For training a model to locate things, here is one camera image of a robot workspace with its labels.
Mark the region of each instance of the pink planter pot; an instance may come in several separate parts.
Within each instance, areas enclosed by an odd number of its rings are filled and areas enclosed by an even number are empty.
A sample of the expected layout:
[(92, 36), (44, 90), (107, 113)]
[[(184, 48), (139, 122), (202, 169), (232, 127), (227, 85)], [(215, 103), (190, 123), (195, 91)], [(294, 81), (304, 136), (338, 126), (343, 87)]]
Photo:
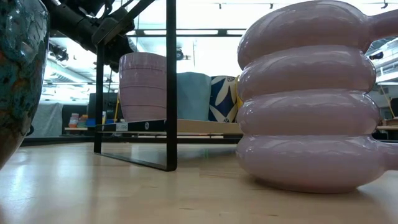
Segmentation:
[(368, 17), (350, 4), (310, 1), (276, 10), (242, 37), (236, 151), (248, 173), (287, 190), (342, 193), (398, 170), (398, 146), (374, 140), (376, 81), (362, 52), (398, 35), (398, 11)]
[(120, 103), (126, 121), (166, 118), (166, 58), (131, 53), (120, 59)]

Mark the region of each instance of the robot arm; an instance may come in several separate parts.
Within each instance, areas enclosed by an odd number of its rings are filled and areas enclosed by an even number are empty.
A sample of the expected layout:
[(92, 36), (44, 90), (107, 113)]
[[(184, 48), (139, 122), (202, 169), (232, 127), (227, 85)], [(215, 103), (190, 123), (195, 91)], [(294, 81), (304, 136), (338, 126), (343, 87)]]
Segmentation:
[[(112, 14), (105, 13), (102, 18), (95, 17), (105, 2), (111, 7), (114, 0), (42, 0), (42, 2), (50, 13), (52, 30), (61, 32), (95, 54), (96, 38), (104, 35), (127, 14), (127, 10), (120, 7)], [(115, 72), (119, 70), (120, 57), (133, 52), (125, 35), (133, 29), (132, 21), (130, 26), (106, 45), (104, 63), (110, 65)]]

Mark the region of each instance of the wooden table surface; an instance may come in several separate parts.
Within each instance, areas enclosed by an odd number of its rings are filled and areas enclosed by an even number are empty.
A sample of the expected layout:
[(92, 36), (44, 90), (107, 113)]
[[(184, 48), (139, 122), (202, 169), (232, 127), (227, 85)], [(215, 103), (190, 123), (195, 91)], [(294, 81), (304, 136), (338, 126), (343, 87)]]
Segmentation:
[(234, 147), (179, 146), (176, 172), (94, 155), (92, 143), (23, 147), (0, 171), (0, 223), (398, 223), (398, 172), (350, 194), (301, 194), (258, 184)]

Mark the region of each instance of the teal glazed vase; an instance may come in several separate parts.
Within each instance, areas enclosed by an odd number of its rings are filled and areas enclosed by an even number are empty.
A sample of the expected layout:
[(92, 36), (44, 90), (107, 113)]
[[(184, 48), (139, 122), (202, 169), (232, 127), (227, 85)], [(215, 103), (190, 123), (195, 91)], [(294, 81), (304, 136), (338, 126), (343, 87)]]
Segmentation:
[(0, 1), (0, 169), (29, 132), (39, 104), (49, 19), (40, 0)]

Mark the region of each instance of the shelf label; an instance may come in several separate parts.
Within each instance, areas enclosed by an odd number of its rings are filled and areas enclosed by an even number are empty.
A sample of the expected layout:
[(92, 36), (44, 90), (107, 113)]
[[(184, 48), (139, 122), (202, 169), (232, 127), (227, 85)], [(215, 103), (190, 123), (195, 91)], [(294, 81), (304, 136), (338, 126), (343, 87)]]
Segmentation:
[(128, 123), (116, 123), (116, 131), (128, 131), (129, 124)]

